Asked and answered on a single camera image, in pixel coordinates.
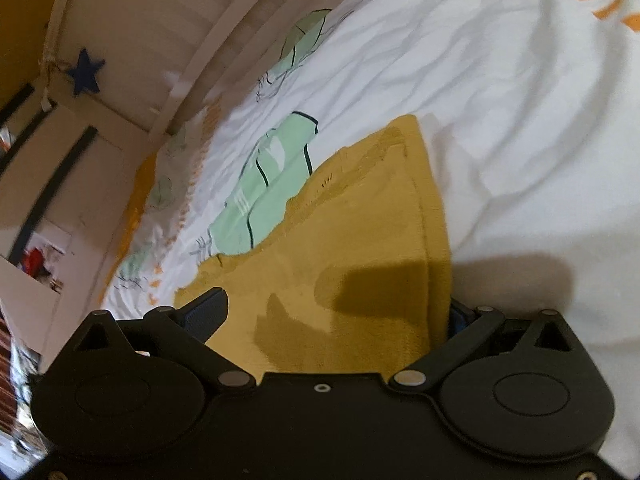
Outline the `mustard yellow knit garment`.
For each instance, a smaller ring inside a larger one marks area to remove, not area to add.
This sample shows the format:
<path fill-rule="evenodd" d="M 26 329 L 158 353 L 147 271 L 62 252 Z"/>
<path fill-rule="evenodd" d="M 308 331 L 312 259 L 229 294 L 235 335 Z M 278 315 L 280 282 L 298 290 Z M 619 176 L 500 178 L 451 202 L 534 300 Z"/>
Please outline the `mustard yellow knit garment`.
<path fill-rule="evenodd" d="M 201 264 L 176 303 L 224 289 L 210 348 L 256 377 L 392 376 L 445 342 L 450 249 L 421 128 L 400 116 L 342 148 L 256 248 Z"/>

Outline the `orange fitted bed sheet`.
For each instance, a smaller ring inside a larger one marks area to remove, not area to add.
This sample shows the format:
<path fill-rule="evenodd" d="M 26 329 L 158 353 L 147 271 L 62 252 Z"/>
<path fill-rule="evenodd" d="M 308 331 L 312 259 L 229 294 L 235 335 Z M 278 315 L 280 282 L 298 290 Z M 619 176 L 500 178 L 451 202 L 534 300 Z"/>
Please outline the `orange fitted bed sheet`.
<path fill-rule="evenodd" d="M 117 237 L 118 244 L 116 246 L 115 260 L 102 283 L 103 287 L 99 296 L 100 302 L 104 301 L 108 285 L 114 278 L 119 265 L 128 254 L 134 234 L 136 234 L 140 226 L 145 211 L 146 199 L 155 183 L 156 160 L 157 151 L 154 151 L 145 157 L 134 175 L 134 185 L 124 210 L 124 218 L 122 218 L 124 220 L 122 234 Z"/>

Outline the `white wooden bed frame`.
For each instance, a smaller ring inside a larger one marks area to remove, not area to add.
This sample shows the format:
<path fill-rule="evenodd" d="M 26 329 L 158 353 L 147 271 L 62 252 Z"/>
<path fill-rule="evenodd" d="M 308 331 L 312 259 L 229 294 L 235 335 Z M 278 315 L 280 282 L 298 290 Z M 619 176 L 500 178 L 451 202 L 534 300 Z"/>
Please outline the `white wooden bed frame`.
<path fill-rule="evenodd" d="M 54 0 L 47 76 L 87 50 L 104 61 L 96 100 L 150 138 L 232 84 L 252 81 L 300 18 L 343 0 Z"/>

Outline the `white patterned bed duvet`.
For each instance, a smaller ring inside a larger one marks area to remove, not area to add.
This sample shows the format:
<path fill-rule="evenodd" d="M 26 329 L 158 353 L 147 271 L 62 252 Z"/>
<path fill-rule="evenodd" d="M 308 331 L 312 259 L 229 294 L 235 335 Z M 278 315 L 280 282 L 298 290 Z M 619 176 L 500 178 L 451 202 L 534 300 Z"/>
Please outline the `white patterned bed duvet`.
<path fill-rule="evenodd" d="M 341 148 L 411 115 L 442 193 L 454 296 L 557 307 L 613 390 L 602 453 L 639 472 L 639 0 L 345 0 L 222 119 L 144 168 L 102 304 L 137 318 L 246 252 Z"/>

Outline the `dark blue star decoration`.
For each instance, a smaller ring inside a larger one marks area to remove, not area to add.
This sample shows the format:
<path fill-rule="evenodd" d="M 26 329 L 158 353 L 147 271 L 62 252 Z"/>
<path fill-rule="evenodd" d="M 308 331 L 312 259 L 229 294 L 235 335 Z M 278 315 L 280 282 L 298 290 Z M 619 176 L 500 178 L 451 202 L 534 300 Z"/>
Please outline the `dark blue star decoration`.
<path fill-rule="evenodd" d="M 94 60 L 86 48 L 78 53 L 77 62 L 68 68 L 65 73 L 73 79 L 73 96 L 77 98 L 81 93 L 98 94 L 100 86 L 96 74 L 105 66 L 105 61 L 100 58 Z"/>

